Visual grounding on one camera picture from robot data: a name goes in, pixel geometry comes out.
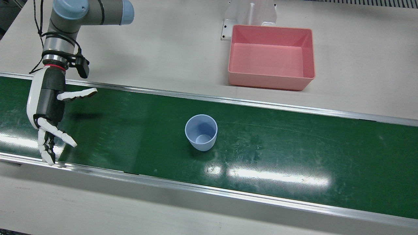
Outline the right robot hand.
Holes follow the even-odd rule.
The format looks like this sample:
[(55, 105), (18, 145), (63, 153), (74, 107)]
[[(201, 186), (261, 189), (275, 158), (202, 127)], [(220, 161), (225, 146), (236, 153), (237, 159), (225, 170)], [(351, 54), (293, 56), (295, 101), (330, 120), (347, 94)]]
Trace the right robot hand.
[(64, 117), (65, 103), (91, 97), (98, 92), (96, 88), (67, 92), (65, 86), (64, 70), (57, 66), (45, 66), (34, 73), (27, 99), (27, 117), (38, 131), (38, 150), (43, 162), (49, 165), (56, 163), (56, 137), (72, 147), (77, 146), (69, 134), (58, 129), (58, 124)]

